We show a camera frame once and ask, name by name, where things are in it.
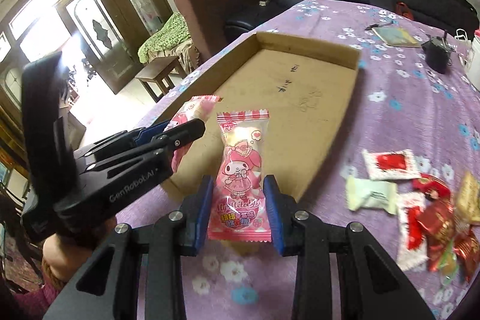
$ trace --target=light green candy packet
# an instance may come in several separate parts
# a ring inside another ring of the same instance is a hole
[[[371,208],[397,214],[396,183],[356,179],[353,176],[349,176],[346,182],[346,202],[351,211]]]

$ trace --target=human hand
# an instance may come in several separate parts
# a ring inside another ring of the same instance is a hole
[[[100,243],[115,226],[117,218],[112,217],[104,224],[94,229],[93,235]],[[43,258],[50,266],[53,276],[62,282],[68,282],[92,255],[93,251],[89,248],[81,247],[66,240],[62,240],[57,234],[50,236],[43,245]]]

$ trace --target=cardboard box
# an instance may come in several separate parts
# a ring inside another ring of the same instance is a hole
[[[341,125],[360,54],[327,41],[259,32],[202,74],[158,121],[174,116],[195,95],[223,97],[217,112],[268,109],[262,174],[274,174],[280,190],[299,200]],[[203,175],[216,178],[223,147],[213,114],[205,135],[193,143],[162,187],[174,197],[196,192]]]

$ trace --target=wooden stool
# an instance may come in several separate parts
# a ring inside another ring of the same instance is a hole
[[[169,73],[172,72],[173,69],[177,70],[182,79],[186,78],[187,74],[178,60],[178,56],[157,57],[135,76],[136,79],[140,80],[145,90],[148,91],[155,102],[158,102],[160,98],[175,87],[172,79],[169,77]],[[163,84],[163,79],[167,81],[167,87]],[[157,96],[148,85],[148,82],[156,83],[163,94]]]

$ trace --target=my melody candy packet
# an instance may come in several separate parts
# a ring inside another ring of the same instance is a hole
[[[217,102],[222,99],[216,95],[200,95],[192,97],[191,100],[185,102],[177,114],[172,118],[169,124],[166,126],[165,131],[177,127],[180,124],[191,121],[195,118],[201,119],[206,122],[213,111],[213,107]],[[191,143],[176,150],[173,153],[172,170],[177,172],[180,162],[183,156],[186,155],[191,147]]]
[[[213,192],[210,239],[272,240],[265,195],[260,187],[268,119],[268,110],[217,115],[225,147]]]

